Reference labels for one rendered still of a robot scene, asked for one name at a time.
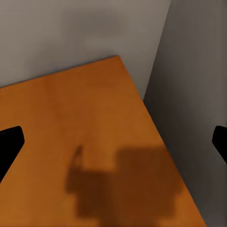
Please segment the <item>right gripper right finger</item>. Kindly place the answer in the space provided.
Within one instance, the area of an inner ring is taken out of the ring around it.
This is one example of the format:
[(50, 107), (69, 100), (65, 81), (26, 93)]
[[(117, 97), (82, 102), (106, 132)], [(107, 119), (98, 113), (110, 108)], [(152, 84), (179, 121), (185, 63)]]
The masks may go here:
[(216, 126), (212, 143), (227, 164), (227, 128)]

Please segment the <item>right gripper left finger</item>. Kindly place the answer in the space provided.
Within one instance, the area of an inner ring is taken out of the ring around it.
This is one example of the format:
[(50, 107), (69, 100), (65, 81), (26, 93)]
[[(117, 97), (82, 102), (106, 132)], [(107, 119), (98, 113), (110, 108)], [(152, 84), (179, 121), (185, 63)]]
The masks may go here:
[(0, 131), (0, 182), (25, 143), (21, 126)]

